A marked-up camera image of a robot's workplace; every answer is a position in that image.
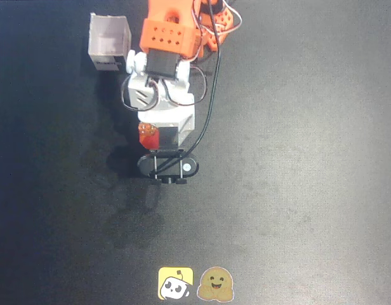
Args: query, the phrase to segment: white label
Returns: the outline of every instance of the white label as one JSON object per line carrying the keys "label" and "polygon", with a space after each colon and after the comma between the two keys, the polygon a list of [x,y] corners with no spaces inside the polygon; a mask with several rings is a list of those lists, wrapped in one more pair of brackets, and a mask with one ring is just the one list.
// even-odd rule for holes
{"label": "white label", "polygon": [[191,171],[191,165],[189,165],[188,163],[184,164],[184,165],[183,165],[183,170],[184,170],[185,172]]}

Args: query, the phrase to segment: black cable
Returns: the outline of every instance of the black cable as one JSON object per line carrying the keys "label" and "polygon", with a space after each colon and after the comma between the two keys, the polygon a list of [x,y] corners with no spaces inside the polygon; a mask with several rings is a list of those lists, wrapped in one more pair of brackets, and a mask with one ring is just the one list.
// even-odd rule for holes
{"label": "black cable", "polygon": [[191,103],[191,104],[181,104],[181,103],[176,102],[175,100],[173,100],[171,98],[171,96],[170,96],[169,88],[168,88],[168,86],[166,84],[166,81],[164,79],[161,80],[161,83],[162,83],[162,85],[164,87],[164,91],[166,91],[166,95],[167,95],[168,99],[170,100],[170,102],[172,102],[173,104],[175,104],[177,106],[193,106],[193,105],[196,105],[199,102],[202,102],[202,100],[204,100],[204,97],[206,97],[206,95],[207,95],[207,76],[206,76],[206,74],[204,73],[203,70],[201,70],[200,67],[198,67],[196,65],[192,65],[191,69],[196,69],[197,71],[199,71],[201,76],[202,76],[202,78],[203,78],[203,81],[204,81],[204,91],[202,93],[202,96],[201,96],[201,98],[196,100],[194,103]]}
{"label": "black cable", "polygon": [[208,108],[207,118],[206,118],[206,121],[204,123],[204,127],[202,128],[200,136],[198,136],[198,139],[196,140],[196,142],[193,144],[193,146],[185,154],[181,155],[176,161],[170,163],[166,167],[161,168],[161,169],[157,170],[156,172],[154,170],[151,171],[150,174],[149,174],[150,176],[158,175],[158,174],[168,170],[169,168],[175,166],[176,164],[181,162],[181,160],[186,158],[198,146],[198,144],[200,143],[200,141],[204,137],[204,135],[205,135],[205,133],[207,131],[207,127],[208,127],[209,121],[211,120],[211,114],[213,112],[213,105],[214,105],[216,83],[218,81],[218,73],[220,71],[221,49],[220,49],[220,38],[218,37],[218,32],[216,31],[215,19],[214,19],[214,14],[213,14],[213,6],[211,4],[211,0],[208,0],[208,6],[209,6],[209,16],[211,18],[211,23],[213,25],[214,36],[215,36],[215,40],[216,40],[217,58],[216,58],[216,65],[215,65],[215,73],[214,73],[213,85],[211,87],[211,97],[210,97],[210,100],[209,100],[209,108]]}

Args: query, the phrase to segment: red component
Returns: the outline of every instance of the red component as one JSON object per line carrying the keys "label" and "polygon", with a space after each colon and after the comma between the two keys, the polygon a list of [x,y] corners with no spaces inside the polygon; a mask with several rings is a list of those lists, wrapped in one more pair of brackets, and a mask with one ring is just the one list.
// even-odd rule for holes
{"label": "red component", "polygon": [[139,142],[149,150],[159,149],[159,130],[152,124],[139,124]]}

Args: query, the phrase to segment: orange 3d-printed part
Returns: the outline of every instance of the orange 3d-printed part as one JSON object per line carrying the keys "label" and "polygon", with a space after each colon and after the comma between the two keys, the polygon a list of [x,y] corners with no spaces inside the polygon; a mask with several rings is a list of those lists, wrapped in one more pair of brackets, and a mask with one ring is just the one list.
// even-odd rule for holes
{"label": "orange 3d-printed part", "polygon": [[193,57],[201,39],[192,16],[193,5],[198,15],[201,0],[149,0],[140,39],[142,51],[156,49]]}

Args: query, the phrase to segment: white cable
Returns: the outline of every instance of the white cable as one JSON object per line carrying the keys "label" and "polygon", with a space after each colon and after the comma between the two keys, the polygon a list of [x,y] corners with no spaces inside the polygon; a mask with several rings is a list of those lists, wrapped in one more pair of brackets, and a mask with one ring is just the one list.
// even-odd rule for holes
{"label": "white cable", "polygon": [[128,86],[128,81],[130,80],[131,75],[132,74],[128,75],[121,85],[121,101],[122,101],[123,106],[130,111],[144,112],[144,111],[152,110],[154,107],[159,105],[159,103],[160,103],[159,87],[157,86],[157,83],[153,79],[149,82],[149,85],[151,87],[153,87],[153,90],[154,90],[154,98],[153,98],[154,102],[153,103],[150,103],[148,106],[145,106],[142,109],[137,109],[137,108],[131,107],[129,105],[126,105],[125,97],[124,97],[125,96],[125,88]]}
{"label": "white cable", "polygon": [[[195,26],[200,30],[199,28],[200,22],[197,21],[196,12],[194,11],[194,9],[191,10],[191,15],[193,16],[193,21],[195,23]],[[197,53],[191,58],[183,59],[184,62],[193,62],[198,58],[198,55],[200,54],[200,50],[202,48],[202,32],[201,32],[200,39],[201,41],[200,41],[200,45],[198,46]]]}
{"label": "white cable", "polygon": [[[218,36],[221,36],[221,35],[225,35],[225,34],[229,34],[229,33],[232,33],[232,32],[235,32],[237,29],[239,29],[242,25],[242,16],[240,13],[238,13],[237,10],[235,10],[233,7],[231,7],[231,5],[229,5],[226,0],[222,0],[222,2],[225,4],[225,6],[232,12],[234,13],[235,15],[237,15],[237,17],[239,18],[239,23],[234,26],[234,27],[231,27],[230,29],[227,29],[227,30],[223,30],[222,32],[219,32],[218,33]],[[206,26],[203,26],[207,32],[209,32],[211,35],[214,35],[214,32],[212,30],[210,30],[209,28],[207,28]]]}

